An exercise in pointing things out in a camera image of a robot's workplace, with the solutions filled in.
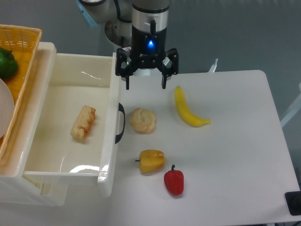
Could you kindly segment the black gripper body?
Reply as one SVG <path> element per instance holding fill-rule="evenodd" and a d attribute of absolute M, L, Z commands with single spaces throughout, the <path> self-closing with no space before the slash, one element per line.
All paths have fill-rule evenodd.
<path fill-rule="evenodd" d="M 153 69 L 163 65 L 166 57 L 166 31 L 165 28 L 152 34 L 132 27 L 130 64 L 134 69 Z"/>

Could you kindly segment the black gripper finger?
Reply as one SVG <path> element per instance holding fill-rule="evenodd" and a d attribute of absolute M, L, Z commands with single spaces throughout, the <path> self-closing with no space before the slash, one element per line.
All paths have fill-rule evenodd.
<path fill-rule="evenodd" d="M 166 66 L 163 61 L 168 58 L 170 65 Z M 158 55 L 157 59 L 157 69 L 162 74 L 162 89 L 166 88 L 167 79 L 172 75 L 178 74 L 179 71 L 179 55 L 176 48 L 172 48 L 168 51 L 163 51 Z"/>
<path fill-rule="evenodd" d="M 130 88 L 129 77 L 139 69 L 140 56 L 133 50 L 125 51 L 118 48 L 116 51 L 115 75 L 120 76 L 126 82 L 126 90 Z"/>

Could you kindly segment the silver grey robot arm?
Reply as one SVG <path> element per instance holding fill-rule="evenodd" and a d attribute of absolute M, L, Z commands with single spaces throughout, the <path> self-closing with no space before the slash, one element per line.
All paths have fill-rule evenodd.
<path fill-rule="evenodd" d="M 115 74 L 129 89 L 129 78 L 138 69 L 157 68 L 162 88 L 178 73 L 177 49 L 165 49 L 168 0 L 78 0 L 79 11 L 89 26 L 112 22 L 117 27 Z"/>

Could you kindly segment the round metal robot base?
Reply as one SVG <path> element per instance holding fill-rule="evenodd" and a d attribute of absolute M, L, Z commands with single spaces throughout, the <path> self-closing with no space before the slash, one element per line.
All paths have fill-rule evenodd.
<path fill-rule="evenodd" d="M 118 19 L 105 23 L 105 35 L 113 46 L 114 52 L 118 48 L 130 48 L 132 40 L 132 23 L 125 23 Z"/>

